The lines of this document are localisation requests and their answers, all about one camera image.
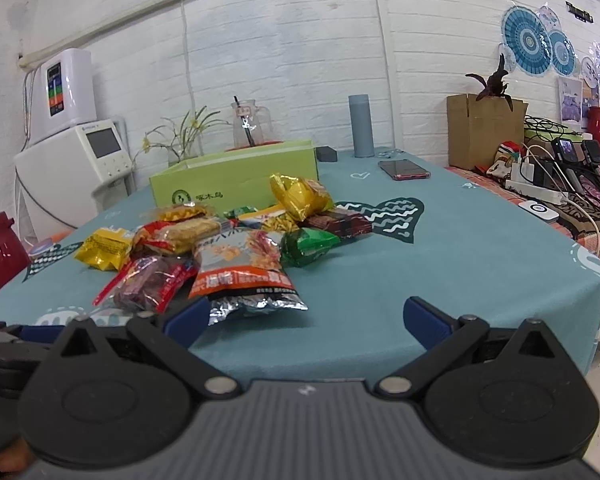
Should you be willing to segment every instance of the green box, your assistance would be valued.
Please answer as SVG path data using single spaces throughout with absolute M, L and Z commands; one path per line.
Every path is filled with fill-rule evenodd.
M 272 205 L 276 201 L 269 185 L 272 173 L 317 179 L 313 143 L 293 140 L 190 158 L 149 182 L 157 206 L 206 202 L 222 212 Z

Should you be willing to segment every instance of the heart pattern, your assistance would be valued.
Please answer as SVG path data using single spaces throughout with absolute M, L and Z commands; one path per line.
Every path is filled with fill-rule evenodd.
M 372 223 L 373 232 L 413 244 L 413 233 L 424 213 L 424 204 L 417 198 L 392 198 L 378 205 L 360 202 L 337 202 L 336 206 L 357 211 Z

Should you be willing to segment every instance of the potted plant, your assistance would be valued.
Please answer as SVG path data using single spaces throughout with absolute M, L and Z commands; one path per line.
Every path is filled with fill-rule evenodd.
M 190 111 L 187 112 L 179 126 L 172 119 L 163 117 L 162 120 L 166 122 L 165 124 L 161 124 L 144 134 L 140 152 L 149 153 L 154 148 L 165 149 L 168 153 L 169 166 L 173 166 L 186 158 L 197 156 L 194 144 L 202 133 L 209 128 L 218 126 L 218 124 L 229 124 L 222 119 L 213 118 L 220 113 L 220 110 L 203 116 L 205 111 L 206 106 L 203 106 L 197 112 L 193 110 L 193 117 L 191 117 Z

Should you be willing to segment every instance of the blue tablecloth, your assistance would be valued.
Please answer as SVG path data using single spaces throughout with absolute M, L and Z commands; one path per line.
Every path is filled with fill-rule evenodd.
M 366 235 L 305 268 L 289 269 L 307 312 L 220 323 L 193 352 L 244 383 L 273 377 L 373 383 L 423 351 L 402 324 L 405 299 L 420 296 L 452 316 L 477 314 L 492 326 L 540 317 L 580 370 L 587 369 L 600 326 L 595 256 L 519 207 L 415 157 L 408 156 L 431 178 L 394 182 L 378 168 L 382 159 L 339 156 L 337 163 L 319 165 L 333 199 L 366 207 L 380 222 L 405 203 L 393 199 L 415 199 L 406 201 L 416 209 L 405 216 L 413 217 L 410 228 L 392 231 L 389 222 L 382 227 L 387 235 Z M 101 226 L 135 228 L 152 207 L 150 190 L 140 190 L 62 244 L 84 240 Z M 113 276 L 72 256 L 26 282 L 24 275 L 0 291 L 0 320 L 50 324 L 90 314 L 91 301 Z M 100 314 L 98 322 L 120 319 Z

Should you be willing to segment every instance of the silver screw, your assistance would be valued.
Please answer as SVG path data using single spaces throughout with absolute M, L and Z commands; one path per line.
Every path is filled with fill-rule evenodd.
M 230 394 L 237 387 L 238 383 L 236 383 L 231 377 L 211 377 L 205 382 L 206 390 L 217 395 Z
M 405 394 L 411 386 L 411 381 L 404 377 L 385 377 L 380 381 L 380 388 L 388 394 Z

